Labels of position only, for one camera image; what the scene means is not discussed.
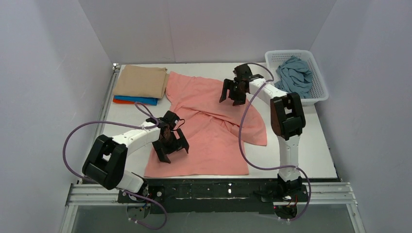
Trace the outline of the pink t-shirt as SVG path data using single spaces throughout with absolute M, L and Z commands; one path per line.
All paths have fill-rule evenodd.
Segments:
M 222 87 L 223 82 L 216 79 L 170 73 L 166 96 L 170 110 L 186 120 L 181 129 L 189 153 L 170 154 L 168 164 L 151 151 L 145 177 L 249 173 L 240 150 L 244 143 L 266 146 L 266 126 L 253 106 L 233 106 L 230 100 L 219 103 Z

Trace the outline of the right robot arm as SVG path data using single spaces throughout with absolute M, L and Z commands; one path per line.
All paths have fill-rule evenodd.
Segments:
M 246 103 L 247 93 L 270 107 L 271 128 L 277 136 L 280 155 L 280 166 L 276 167 L 277 185 L 273 194 L 277 198 L 293 197 L 302 187 L 298 147 L 306 120 L 300 96 L 281 91 L 264 78 L 253 76 L 241 81 L 225 79 L 219 101 L 230 98 L 235 106 L 242 105 Z

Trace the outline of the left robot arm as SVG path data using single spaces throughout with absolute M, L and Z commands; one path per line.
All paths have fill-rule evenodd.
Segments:
M 125 133 L 108 137 L 98 136 L 82 167 L 82 172 L 107 190 L 121 189 L 139 193 L 145 180 L 125 170 L 127 157 L 147 144 L 152 144 L 160 162 L 171 163 L 168 155 L 184 149 L 189 150 L 181 129 L 173 130 L 174 123 L 159 123 L 148 120 Z

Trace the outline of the blue folded t-shirt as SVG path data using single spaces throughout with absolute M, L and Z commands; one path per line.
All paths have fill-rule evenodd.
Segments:
M 148 97 L 114 96 L 112 101 L 118 104 L 134 104 L 135 102 L 139 102 L 145 105 L 156 106 L 158 99 Z

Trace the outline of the white plastic basket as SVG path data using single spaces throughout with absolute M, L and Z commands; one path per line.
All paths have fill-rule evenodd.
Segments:
M 322 74 L 316 64 L 312 53 L 308 50 L 273 50 L 265 53 L 265 60 L 267 68 L 274 75 L 274 84 L 279 81 L 279 76 L 276 69 L 287 61 L 292 56 L 296 56 L 301 60 L 307 62 L 310 70 L 313 73 L 312 88 L 310 90 L 311 98 L 302 99 L 303 105 L 313 105 L 319 101 L 327 100 L 329 94 L 326 90 Z

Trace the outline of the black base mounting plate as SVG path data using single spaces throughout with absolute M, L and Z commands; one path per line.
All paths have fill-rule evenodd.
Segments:
M 273 214 L 280 205 L 306 204 L 305 185 L 281 190 L 276 178 L 158 179 L 149 178 L 149 197 L 168 213 L 258 212 Z

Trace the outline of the teal crumpled t-shirt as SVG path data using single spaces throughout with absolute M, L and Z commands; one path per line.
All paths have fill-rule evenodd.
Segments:
M 300 98 L 311 98 L 313 73 L 307 62 L 296 56 L 292 56 L 277 69 L 279 81 L 274 86 L 287 93 L 296 92 Z

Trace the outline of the orange folded t-shirt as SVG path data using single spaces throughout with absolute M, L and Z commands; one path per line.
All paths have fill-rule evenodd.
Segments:
M 112 101 L 114 103 L 117 103 L 117 104 L 134 104 L 135 102 L 142 103 L 142 104 L 149 104 L 150 103 L 150 101 L 147 101 L 146 99 L 142 99 L 142 98 L 140 98 L 140 99 L 126 99 L 126 100 L 113 98 Z

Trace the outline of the tan folded t-shirt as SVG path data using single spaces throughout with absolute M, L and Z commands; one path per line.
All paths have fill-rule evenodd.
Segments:
M 168 78 L 165 67 L 126 65 L 116 82 L 113 94 L 161 99 L 165 94 Z

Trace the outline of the aluminium frame rail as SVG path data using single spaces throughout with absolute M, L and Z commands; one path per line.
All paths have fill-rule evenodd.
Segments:
M 321 182 L 311 184 L 311 204 L 345 204 L 356 233 L 365 229 L 357 209 L 357 200 L 349 182 Z M 106 190 L 97 184 L 72 184 L 66 200 L 66 213 L 61 232 L 69 232 L 78 206 L 122 206 L 117 190 Z

